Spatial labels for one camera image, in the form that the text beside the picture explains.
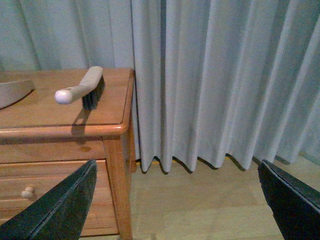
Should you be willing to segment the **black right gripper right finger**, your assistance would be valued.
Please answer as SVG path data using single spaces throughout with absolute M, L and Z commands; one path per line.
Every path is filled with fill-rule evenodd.
M 285 240 L 320 238 L 320 192 L 263 160 L 258 166 L 261 188 Z

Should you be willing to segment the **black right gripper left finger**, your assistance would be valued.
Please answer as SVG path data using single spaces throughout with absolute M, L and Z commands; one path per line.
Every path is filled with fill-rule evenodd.
M 0 227 L 2 240 L 78 240 L 97 182 L 91 159 Z

